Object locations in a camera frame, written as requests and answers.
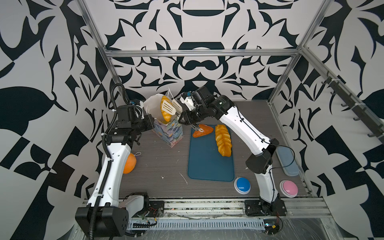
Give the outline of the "metal tongs white tips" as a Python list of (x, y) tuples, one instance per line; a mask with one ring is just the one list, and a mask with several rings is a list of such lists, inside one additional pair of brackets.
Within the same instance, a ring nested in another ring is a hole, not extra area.
[[(173, 106), (172, 103), (169, 103), (168, 101), (164, 100), (162, 105), (161, 105), (161, 110), (168, 113), (169, 115), (171, 116), (174, 116), (176, 115), (177, 113), (177, 110), (176, 108)], [(199, 127), (197, 125), (192, 125), (192, 128), (196, 131), (199, 129)]]

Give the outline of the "croissant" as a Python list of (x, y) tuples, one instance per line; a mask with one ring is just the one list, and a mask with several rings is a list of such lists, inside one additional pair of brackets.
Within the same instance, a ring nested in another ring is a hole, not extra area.
[(176, 109), (172, 105), (171, 100), (166, 96), (161, 98), (161, 113), (164, 118), (164, 123), (169, 123), (172, 116), (176, 113)]

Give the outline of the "floral paper bag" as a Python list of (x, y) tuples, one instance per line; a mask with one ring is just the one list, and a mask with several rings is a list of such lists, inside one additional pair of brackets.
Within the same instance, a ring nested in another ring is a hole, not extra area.
[(171, 148), (183, 137), (183, 127), (178, 117), (162, 111), (162, 103), (172, 103), (171, 99), (163, 94), (155, 94), (144, 101), (144, 110), (155, 119), (153, 131)]

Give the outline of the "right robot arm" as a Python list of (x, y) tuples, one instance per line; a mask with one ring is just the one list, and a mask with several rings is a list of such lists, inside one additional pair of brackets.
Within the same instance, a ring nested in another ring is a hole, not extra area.
[(246, 215), (285, 216), (286, 206), (278, 193), (272, 173), (272, 156), (280, 146), (279, 141), (257, 130), (228, 97), (215, 97), (205, 86), (194, 92), (182, 93), (180, 101), (187, 106), (187, 110), (180, 114), (180, 124), (190, 125), (199, 132), (199, 122), (207, 117), (216, 118), (237, 134), (250, 149), (252, 154), (246, 160), (246, 166), (256, 176), (260, 197), (258, 201), (245, 201)]

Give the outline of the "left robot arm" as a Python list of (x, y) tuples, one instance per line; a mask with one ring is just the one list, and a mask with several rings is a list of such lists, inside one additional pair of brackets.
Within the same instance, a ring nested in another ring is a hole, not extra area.
[(109, 238), (128, 236), (130, 219), (149, 209), (147, 193), (133, 193), (119, 201), (119, 191), (125, 165), (134, 144), (143, 132), (154, 128), (154, 118), (144, 114), (143, 102), (131, 100), (123, 84), (110, 88), (113, 119), (102, 133), (106, 154), (100, 177), (87, 205), (76, 211), (75, 219), (85, 236)]

